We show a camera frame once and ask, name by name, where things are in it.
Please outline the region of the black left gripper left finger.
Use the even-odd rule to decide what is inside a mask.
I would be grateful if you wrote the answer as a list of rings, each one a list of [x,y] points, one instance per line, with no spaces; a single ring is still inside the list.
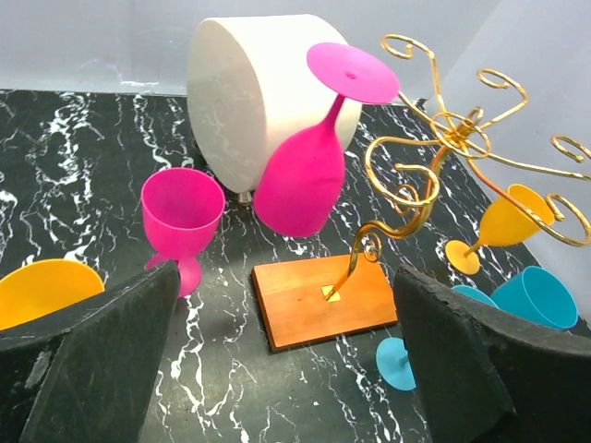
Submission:
[[[169,261],[2,331],[2,441],[138,441],[179,286]]]

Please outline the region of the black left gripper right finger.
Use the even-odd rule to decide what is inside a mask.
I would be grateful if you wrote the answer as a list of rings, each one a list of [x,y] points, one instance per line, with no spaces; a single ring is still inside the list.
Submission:
[[[397,316],[435,442],[587,442],[590,340],[402,265]]]

